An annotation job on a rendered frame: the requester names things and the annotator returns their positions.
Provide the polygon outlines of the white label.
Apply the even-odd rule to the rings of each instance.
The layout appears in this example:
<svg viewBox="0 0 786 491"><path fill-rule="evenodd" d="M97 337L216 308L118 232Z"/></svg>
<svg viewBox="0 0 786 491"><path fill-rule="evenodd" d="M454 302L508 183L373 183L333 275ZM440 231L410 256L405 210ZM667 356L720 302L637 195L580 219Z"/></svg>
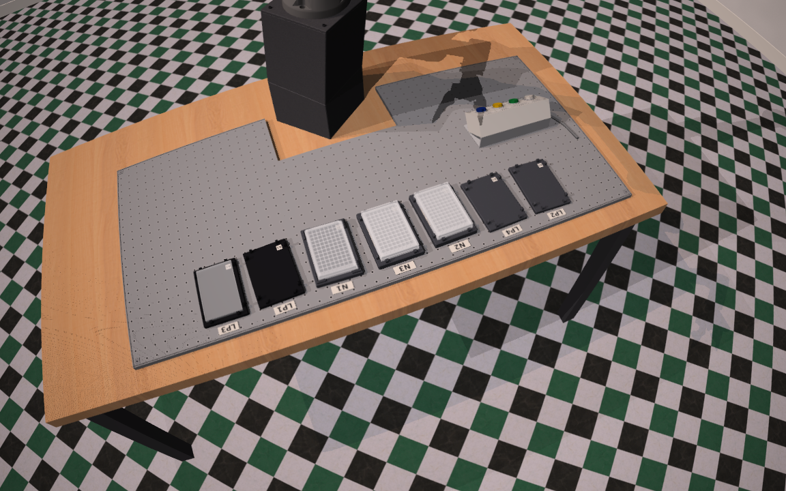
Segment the white label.
<svg viewBox="0 0 786 491"><path fill-rule="evenodd" d="M289 310L295 310L296 305L294 301L290 301L288 303L282 304L281 306L277 306L274 308L275 314L279 315L284 312L288 312Z"/></svg>
<svg viewBox="0 0 786 491"><path fill-rule="evenodd" d="M219 336L221 336L223 333L230 333L230 332L236 331L238 329L239 329L238 321L235 321L234 323L231 323L229 325L218 327L218 333L219 333Z"/></svg>
<svg viewBox="0 0 786 491"><path fill-rule="evenodd" d="M343 284L332 286L331 289L332 289L333 295L335 295L336 293L341 293L341 292L349 291L349 290L353 289L353 283L352 282L345 282Z"/></svg>
<svg viewBox="0 0 786 491"><path fill-rule="evenodd" d="M556 209L556 211L547 214L550 220L554 220L554 218L558 218L560 215L566 215L564 209Z"/></svg>
<svg viewBox="0 0 786 491"><path fill-rule="evenodd" d="M414 262L411 261L411 262L405 263L403 265L397 265L397 267L393 267L393 270L395 271L395 274L397 276L397 274L404 273L405 271L409 271L409 270L416 269L416 268L417 267L415 266Z"/></svg>
<svg viewBox="0 0 786 491"><path fill-rule="evenodd" d="M505 237L509 237L509 236L514 235L514 234L519 233L519 232L522 232L522 228L520 227L520 224L518 224L518 226L513 226L511 228L508 228L508 229L502 231L502 233L504 233Z"/></svg>
<svg viewBox="0 0 786 491"><path fill-rule="evenodd" d="M459 251L459 250L462 250L462 249L465 249L465 248L470 248L470 246L471 245L468 242L468 240L465 240L465 241L461 241L459 243L455 243L454 245L450 245L448 247L449 247L450 251L452 252L452 254L454 254L456 251Z"/></svg>

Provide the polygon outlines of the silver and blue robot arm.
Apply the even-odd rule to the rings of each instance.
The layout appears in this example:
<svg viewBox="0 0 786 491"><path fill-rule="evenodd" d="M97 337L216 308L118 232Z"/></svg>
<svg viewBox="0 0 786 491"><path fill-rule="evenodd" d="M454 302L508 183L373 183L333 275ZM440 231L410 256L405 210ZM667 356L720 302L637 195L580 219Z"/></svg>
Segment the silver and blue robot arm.
<svg viewBox="0 0 786 491"><path fill-rule="evenodd" d="M282 0L282 7L296 18L321 19L339 14L347 0Z"/></svg>

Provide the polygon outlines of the beige operator button panel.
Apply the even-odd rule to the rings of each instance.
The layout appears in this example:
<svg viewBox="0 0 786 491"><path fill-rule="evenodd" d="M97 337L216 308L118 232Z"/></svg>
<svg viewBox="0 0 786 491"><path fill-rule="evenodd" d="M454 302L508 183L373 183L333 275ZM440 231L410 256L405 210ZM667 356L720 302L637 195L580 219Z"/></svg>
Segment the beige operator button panel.
<svg viewBox="0 0 786 491"><path fill-rule="evenodd" d="M579 138L564 122L550 115L549 99L536 94L526 94L524 98L477 108L465 113L465 116L467 125L464 128L478 148L548 128L550 118L564 125L572 136Z"/></svg>

